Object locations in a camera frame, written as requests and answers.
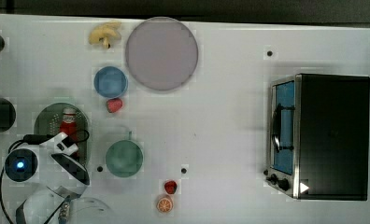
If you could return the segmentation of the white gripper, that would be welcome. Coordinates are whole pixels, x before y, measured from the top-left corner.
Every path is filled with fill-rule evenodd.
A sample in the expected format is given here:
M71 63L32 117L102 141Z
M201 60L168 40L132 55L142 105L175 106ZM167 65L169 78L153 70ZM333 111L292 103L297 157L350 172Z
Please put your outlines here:
M48 141L48 148L54 153L64 153L68 156L78 151L75 141L66 133L58 133Z

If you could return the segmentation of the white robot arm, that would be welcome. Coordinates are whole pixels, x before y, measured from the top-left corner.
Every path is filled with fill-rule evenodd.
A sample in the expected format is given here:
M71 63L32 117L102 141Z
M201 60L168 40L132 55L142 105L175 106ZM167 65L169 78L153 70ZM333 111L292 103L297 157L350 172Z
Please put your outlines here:
M83 193L90 186L84 165L72 158L77 142L66 133L27 134L13 143L2 177L33 187L15 211L16 224L110 224L112 210Z

